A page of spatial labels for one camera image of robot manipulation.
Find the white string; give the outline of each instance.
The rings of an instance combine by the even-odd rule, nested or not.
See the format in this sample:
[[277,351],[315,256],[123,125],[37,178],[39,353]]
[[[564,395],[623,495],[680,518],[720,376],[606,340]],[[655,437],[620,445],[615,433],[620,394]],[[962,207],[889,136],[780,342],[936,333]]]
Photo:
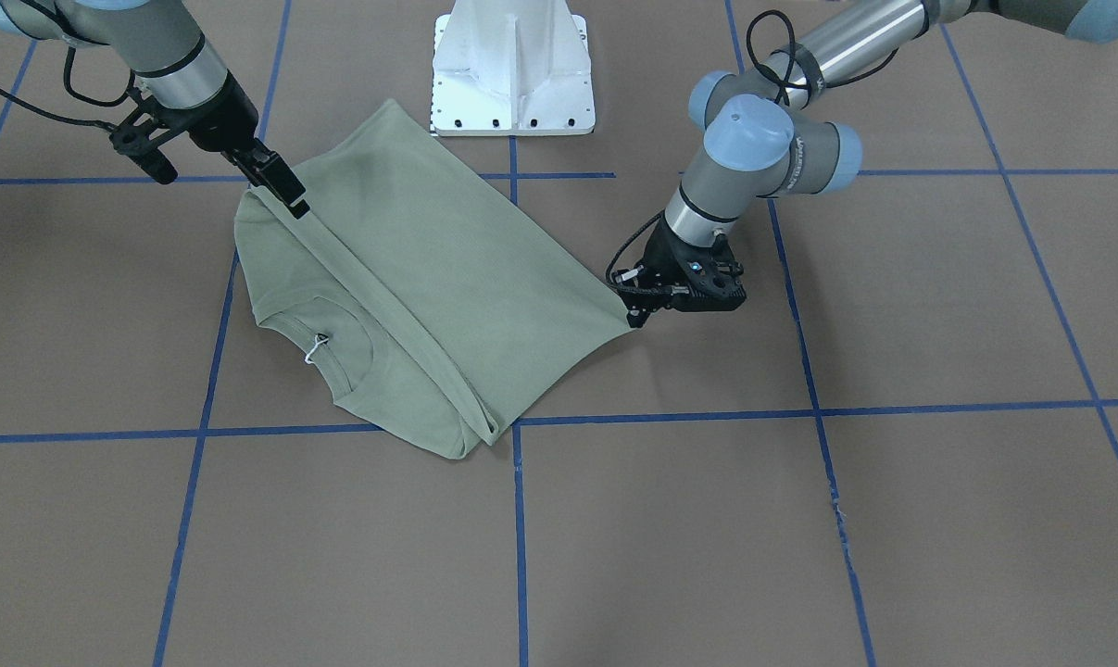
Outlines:
[[315,363],[312,360],[312,355],[316,353],[316,350],[321,349],[321,345],[323,345],[324,343],[326,343],[329,341],[331,341],[331,339],[329,339],[328,336],[325,336],[325,334],[318,333],[316,334],[316,344],[312,345],[312,350],[307,350],[307,354],[304,355],[304,363],[307,364],[309,366],[311,364]]

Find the white metal bracket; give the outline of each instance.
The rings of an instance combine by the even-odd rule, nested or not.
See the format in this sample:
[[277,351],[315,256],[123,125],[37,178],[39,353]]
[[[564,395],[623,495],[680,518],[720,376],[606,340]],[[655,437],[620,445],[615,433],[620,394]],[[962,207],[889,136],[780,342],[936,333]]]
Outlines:
[[596,126],[587,21],[566,0],[456,0],[435,21],[432,130],[587,134]]

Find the white mounting plate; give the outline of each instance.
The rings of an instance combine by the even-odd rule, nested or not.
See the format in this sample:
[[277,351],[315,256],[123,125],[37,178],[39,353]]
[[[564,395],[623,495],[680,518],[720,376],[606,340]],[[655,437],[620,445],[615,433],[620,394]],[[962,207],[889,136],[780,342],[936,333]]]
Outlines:
[[[451,17],[444,13],[435,21],[436,50]],[[587,20],[576,13],[570,17],[587,50]],[[440,136],[559,136],[596,130],[591,73],[551,76],[517,101],[517,114],[511,96],[482,88],[465,74],[436,72],[430,101],[430,132]]]

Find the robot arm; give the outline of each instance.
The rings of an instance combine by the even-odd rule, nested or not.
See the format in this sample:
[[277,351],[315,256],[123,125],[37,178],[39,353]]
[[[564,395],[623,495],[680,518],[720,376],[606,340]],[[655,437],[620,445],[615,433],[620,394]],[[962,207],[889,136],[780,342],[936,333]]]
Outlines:
[[151,93],[130,89],[136,109],[111,132],[114,150],[157,182],[174,181],[161,144],[187,132],[266,187],[295,217],[304,187],[254,132],[257,109],[181,0],[0,0],[0,30],[72,47],[111,46]]
[[627,270],[608,267],[629,324],[642,326],[659,308],[740,307],[743,268],[727,239],[736,220],[757,198],[841,190],[862,164],[854,130],[812,122],[799,111],[931,26],[969,12],[1086,41],[1118,38],[1118,0],[862,0],[743,74],[708,74],[689,106],[704,131],[702,147],[651,220],[656,228],[642,260]]

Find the green cloth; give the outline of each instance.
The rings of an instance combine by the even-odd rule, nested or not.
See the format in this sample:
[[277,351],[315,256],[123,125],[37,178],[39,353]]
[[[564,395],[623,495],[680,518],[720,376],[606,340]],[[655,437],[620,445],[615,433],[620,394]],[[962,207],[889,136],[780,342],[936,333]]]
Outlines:
[[625,307],[394,101],[294,169],[312,210],[265,189],[234,232],[254,317],[304,353],[332,401],[447,458],[492,444]]

